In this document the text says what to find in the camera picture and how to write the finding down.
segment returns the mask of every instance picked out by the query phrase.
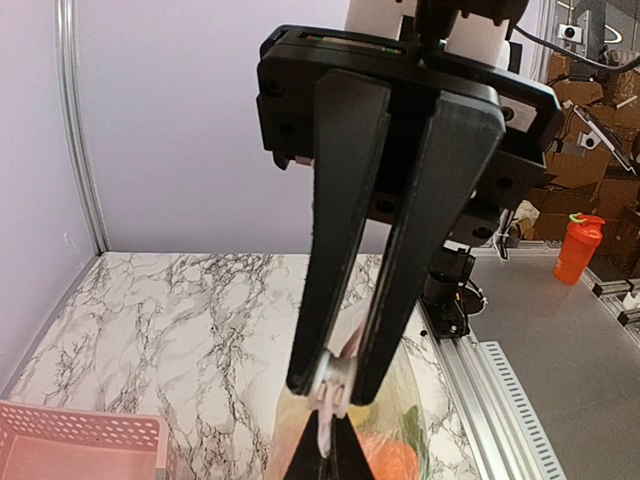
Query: gray table surface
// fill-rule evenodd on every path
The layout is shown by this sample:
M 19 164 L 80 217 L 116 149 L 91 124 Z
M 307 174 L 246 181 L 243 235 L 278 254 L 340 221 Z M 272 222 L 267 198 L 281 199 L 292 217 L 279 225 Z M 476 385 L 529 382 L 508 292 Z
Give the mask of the gray table surface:
M 584 284 L 552 275 L 552 256 L 480 257 L 489 305 L 472 318 L 497 340 L 569 479 L 640 478 L 640 348 Z

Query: green leaf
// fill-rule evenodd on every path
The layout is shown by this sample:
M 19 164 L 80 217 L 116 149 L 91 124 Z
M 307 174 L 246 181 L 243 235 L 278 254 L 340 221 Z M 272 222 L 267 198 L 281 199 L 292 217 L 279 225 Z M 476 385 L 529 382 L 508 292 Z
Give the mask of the green leaf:
M 402 416 L 402 431 L 407 444 L 415 450 L 420 459 L 420 470 L 428 476 L 429 454 L 424 439 L 424 430 L 420 426 L 420 408 L 414 405 Z

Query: white plastic clip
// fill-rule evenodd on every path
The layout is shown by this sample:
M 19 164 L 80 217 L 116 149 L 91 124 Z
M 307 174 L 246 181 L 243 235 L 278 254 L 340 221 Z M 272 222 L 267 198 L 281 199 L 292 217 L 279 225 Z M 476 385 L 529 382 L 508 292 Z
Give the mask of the white plastic clip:
M 309 408 L 318 410 L 318 449 L 322 458 L 331 451 L 333 416 L 344 418 L 351 404 L 358 359 L 334 356 L 325 349 L 309 391 Z

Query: orange fruit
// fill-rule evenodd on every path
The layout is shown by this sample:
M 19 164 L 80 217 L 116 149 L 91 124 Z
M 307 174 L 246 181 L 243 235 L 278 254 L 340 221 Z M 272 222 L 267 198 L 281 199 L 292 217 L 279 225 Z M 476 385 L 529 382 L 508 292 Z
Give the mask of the orange fruit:
M 357 436 L 376 480 L 419 480 L 420 460 L 409 445 L 384 435 L 358 433 Z

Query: bottle cap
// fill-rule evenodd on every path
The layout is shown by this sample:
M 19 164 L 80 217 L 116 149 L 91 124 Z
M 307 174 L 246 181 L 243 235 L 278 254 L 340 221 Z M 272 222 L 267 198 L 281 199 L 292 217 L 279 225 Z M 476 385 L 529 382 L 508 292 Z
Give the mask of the bottle cap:
M 602 243 L 602 226 L 606 224 L 602 218 L 595 215 L 575 213 L 569 215 L 569 234 L 585 245 L 597 247 Z

